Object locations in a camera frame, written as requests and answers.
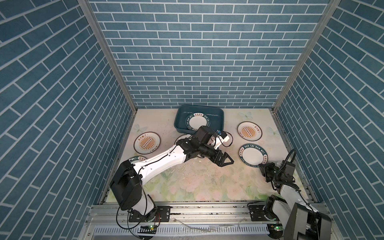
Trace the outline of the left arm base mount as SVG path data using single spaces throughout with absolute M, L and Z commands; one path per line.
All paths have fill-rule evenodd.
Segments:
M 149 202 L 144 203 L 141 201 L 136 204 L 129 215 L 130 223 L 143 223 L 143 222 L 169 222 L 171 207 L 164 205 L 156 205 L 150 199 Z

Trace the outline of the teal plastic bin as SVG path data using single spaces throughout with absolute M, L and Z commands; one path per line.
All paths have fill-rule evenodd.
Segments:
M 224 111 L 216 107 L 183 105 L 176 114 L 174 127 L 177 132 L 193 134 L 201 126 L 214 131 L 224 130 Z

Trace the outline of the left orange sunburst plate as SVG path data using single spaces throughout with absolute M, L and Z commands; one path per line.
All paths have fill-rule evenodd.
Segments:
M 161 138 L 157 133 L 145 132 L 135 139 L 134 150 L 141 155 L 147 155 L 156 151 L 160 144 Z

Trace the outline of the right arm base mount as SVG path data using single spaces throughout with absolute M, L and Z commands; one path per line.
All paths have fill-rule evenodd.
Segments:
M 278 221 L 278 216 L 273 212 L 273 204 L 275 201 L 286 201 L 276 195 L 272 195 L 267 198 L 266 201 L 257 200 L 247 204 L 247 208 L 250 212 L 251 221 Z

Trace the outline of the orange sunburst plate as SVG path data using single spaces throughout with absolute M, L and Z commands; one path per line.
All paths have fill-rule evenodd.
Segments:
M 182 144 L 189 143 L 189 142 L 190 142 L 190 138 L 191 138 L 191 136 L 192 136 L 192 135 L 190 135 L 190 134 L 184 134 L 184 135 L 179 136 L 179 137 L 175 140 L 175 145 L 182 145 Z
M 141 155 L 147 155 L 156 151 L 160 144 L 161 138 L 157 133 L 145 132 L 135 139 L 134 150 Z
M 237 127 L 237 132 L 244 140 L 255 142 L 262 138 L 263 131 L 261 127 L 253 122 L 242 122 Z

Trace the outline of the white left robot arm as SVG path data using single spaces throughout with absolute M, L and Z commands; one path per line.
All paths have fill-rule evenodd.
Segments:
M 232 165 L 234 160 L 230 155 L 219 149 L 229 140 L 228 133 L 201 126 L 194 134 L 178 140 L 170 149 L 153 158 L 135 163 L 122 162 L 110 182 L 119 209 L 135 210 L 144 217 L 154 214 L 157 206 L 145 193 L 147 182 L 169 168 L 197 157 L 205 157 L 219 167 Z

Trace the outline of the right orange sunburst plate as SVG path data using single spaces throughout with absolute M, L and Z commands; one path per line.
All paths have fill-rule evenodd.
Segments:
M 237 132 L 244 140 L 255 142 L 262 138 L 263 131 L 261 127 L 253 122 L 242 122 L 237 127 Z

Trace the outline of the green rim text plate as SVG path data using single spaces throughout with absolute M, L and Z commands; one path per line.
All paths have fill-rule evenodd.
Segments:
M 129 158 L 129 162 L 131 164 L 135 164 L 137 162 L 143 162 L 145 160 L 147 160 L 147 158 L 144 156 L 133 156 L 133 157 Z
M 258 168 L 260 164 L 266 164 L 269 160 L 264 148 L 256 144 L 244 144 L 239 149 L 241 161 L 249 167 Z
M 189 130 L 198 130 L 201 126 L 209 127 L 211 120 L 204 113 L 191 113 L 186 118 L 186 126 Z

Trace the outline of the aluminium front rail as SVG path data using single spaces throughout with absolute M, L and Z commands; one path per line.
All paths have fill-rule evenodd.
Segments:
M 251 212 L 248 202 L 159 202 L 161 223 L 136 223 L 117 204 L 93 205 L 80 240 L 270 240 L 277 222 Z

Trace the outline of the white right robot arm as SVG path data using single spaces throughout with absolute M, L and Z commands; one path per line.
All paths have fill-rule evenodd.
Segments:
M 281 223 L 274 231 L 281 231 L 284 240 L 329 240 L 332 221 L 301 194 L 294 177 L 295 165 L 285 163 L 278 167 L 267 163 L 259 168 L 266 182 L 279 194 L 268 197 L 264 207 L 268 219 Z

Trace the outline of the middle orange sunburst plate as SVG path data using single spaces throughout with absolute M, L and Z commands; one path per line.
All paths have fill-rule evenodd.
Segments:
M 189 142 L 190 142 L 190 138 L 191 138 L 191 136 L 192 136 L 192 135 L 190 135 L 190 134 L 184 134 L 184 135 L 179 136 L 179 137 L 175 140 L 175 145 L 182 145 L 182 144 L 189 143 Z

